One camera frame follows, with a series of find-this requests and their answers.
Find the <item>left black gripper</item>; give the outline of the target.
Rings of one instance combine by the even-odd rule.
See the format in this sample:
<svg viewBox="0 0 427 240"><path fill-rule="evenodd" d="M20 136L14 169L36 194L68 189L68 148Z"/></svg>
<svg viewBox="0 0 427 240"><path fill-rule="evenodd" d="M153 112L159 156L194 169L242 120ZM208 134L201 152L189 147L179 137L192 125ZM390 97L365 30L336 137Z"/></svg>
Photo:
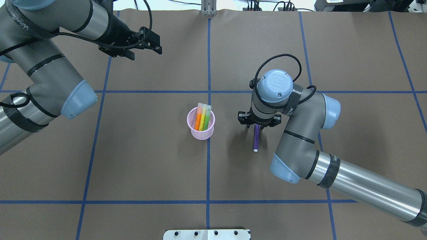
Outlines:
<svg viewBox="0 0 427 240"><path fill-rule="evenodd" d="M99 37L99 42L104 44L100 49L103 49L105 53L111 57L120 56L130 60L135 59L135 54L127 47L139 41L146 43L137 45L134 49L152 50L159 55L162 54L162 46L155 45L160 44L160 36L145 26L134 32L125 24L110 23L106 31Z"/></svg>

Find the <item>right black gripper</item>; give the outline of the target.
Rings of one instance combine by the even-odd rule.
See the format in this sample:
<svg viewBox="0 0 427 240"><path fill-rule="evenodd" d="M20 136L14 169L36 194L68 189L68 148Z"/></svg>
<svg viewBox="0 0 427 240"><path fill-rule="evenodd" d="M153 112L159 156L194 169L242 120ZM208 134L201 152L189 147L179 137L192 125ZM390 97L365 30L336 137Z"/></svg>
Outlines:
<svg viewBox="0 0 427 240"><path fill-rule="evenodd" d="M268 119L264 119L261 117L256 116L251 111L245 112L245 111L238 111L238 121L241 125L244 125L247 129L251 125L259 125L261 129L265 127L275 127L282 123L282 116L279 114L276 114L273 117L270 117Z"/></svg>

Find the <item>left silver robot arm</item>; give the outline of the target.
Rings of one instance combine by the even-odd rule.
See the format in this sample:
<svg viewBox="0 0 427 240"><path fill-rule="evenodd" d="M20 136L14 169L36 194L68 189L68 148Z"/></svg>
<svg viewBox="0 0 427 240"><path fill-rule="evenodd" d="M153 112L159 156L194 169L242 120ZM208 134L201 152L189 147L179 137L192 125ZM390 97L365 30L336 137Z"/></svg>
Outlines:
<svg viewBox="0 0 427 240"><path fill-rule="evenodd" d="M1 6L1 61L16 63L32 80L1 101L1 154L58 116L73 119L97 94L52 39L69 36L98 45L111 57L134 60L133 49L162 54L152 26L129 29L113 0L6 0Z"/></svg>

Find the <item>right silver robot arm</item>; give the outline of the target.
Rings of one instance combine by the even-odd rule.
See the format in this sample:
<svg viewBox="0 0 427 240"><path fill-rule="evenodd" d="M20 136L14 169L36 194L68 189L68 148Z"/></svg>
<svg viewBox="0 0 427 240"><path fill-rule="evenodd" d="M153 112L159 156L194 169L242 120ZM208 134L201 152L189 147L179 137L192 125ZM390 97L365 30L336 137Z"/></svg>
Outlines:
<svg viewBox="0 0 427 240"><path fill-rule="evenodd" d="M339 101L303 88L278 69L255 76L250 88L250 110L238 113L242 125L273 127L280 124L280 114L289 117L270 164L273 175L294 184L306 179L346 194L426 234L426 193L315 148L320 130L331 129L339 118Z"/></svg>

